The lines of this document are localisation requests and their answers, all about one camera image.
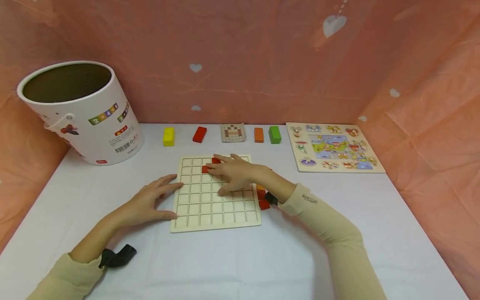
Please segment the white cylindrical bucket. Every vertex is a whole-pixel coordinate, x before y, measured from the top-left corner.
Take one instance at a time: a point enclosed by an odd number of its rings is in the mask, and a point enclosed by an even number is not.
[[[113,165],[144,137],[113,69],[95,61],[54,64],[25,77],[18,96],[92,165]]]

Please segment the beige sleeve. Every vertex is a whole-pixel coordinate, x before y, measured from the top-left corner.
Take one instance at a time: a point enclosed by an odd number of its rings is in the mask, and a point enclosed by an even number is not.
[[[281,210],[298,216],[328,245],[332,280],[338,300],[384,300],[378,281],[363,246],[358,228],[347,218],[297,184]]]
[[[81,264],[62,255],[26,300],[82,300],[102,276],[100,261],[101,256]]]

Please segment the black wrist strap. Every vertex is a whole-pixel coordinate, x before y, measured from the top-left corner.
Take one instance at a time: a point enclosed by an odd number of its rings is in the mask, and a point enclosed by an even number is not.
[[[273,204],[273,205],[278,205],[278,199],[273,196],[270,192],[265,194],[265,200],[268,201],[268,203]]]
[[[137,254],[137,250],[130,245],[125,245],[120,252],[115,254],[110,249],[105,249],[102,252],[102,260],[100,262],[99,268],[118,268],[127,265],[130,260]]]

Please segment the pink backdrop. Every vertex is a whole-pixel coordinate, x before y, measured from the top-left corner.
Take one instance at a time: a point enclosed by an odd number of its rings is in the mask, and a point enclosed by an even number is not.
[[[358,122],[480,299],[479,12],[477,0],[0,0],[0,249],[66,151],[16,84],[98,60],[141,122]]]

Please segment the white tabletop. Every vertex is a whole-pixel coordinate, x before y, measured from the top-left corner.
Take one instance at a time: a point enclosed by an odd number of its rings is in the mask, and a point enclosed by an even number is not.
[[[164,127],[175,146],[163,147]],[[362,232],[369,258],[390,300],[462,300],[465,293],[385,174],[299,173],[286,127],[270,144],[266,125],[247,125],[244,143],[223,144],[219,125],[143,124],[145,144],[122,163],[97,167],[70,151],[0,256],[0,299],[23,300],[55,263],[104,215],[142,186],[176,173],[181,156],[250,154],[290,181],[301,182]],[[263,127],[265,143],[253,142]],[[161,204],[171,209],[173,197]],[[108,270],[89,300],[334,299],[326,252],[276,207],[258,227],[175,233],[169,223],[132,228],[112,242],[138,254]]]

